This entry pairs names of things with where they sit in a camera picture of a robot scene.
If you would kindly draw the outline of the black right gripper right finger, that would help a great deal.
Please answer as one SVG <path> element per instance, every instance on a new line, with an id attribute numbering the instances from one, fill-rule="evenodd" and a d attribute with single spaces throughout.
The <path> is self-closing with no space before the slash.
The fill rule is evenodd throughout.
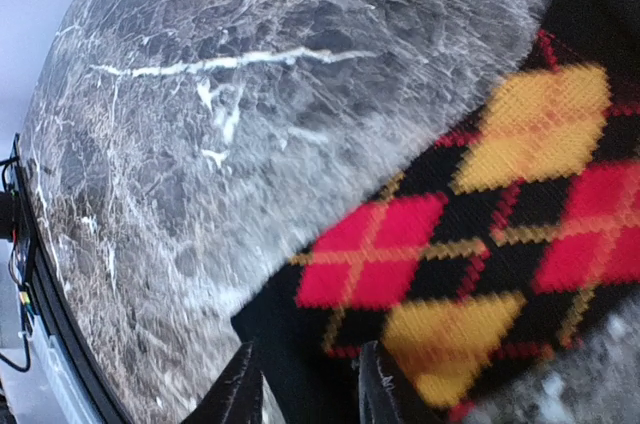
<path id="1" fill-rule="evenodd" d="M 359 417 L 367 424 L 433 424 L 440 419 L 418 395 L 393 356 L 379 341 L 361 350 Z"/>

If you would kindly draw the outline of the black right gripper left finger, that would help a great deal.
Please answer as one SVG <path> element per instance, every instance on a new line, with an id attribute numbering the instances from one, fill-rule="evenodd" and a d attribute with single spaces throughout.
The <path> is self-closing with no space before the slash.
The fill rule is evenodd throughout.
<path id="1" fill-rule="evenodd" d="M 260 424 L 263 375 L 252 343 L 243 343 L 184 424 Z"/>

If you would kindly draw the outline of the black argyle orange red sock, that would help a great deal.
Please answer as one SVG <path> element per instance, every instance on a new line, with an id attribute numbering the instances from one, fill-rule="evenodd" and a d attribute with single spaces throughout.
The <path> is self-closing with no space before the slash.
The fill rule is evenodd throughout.
<path id="1" fill-rule="evenodd" d="M 488 100 L 233 318 L 288 423 L 355 423 L 380 342 L 453 423 L 639 287 L 639 0 L 552 0 Z"/>

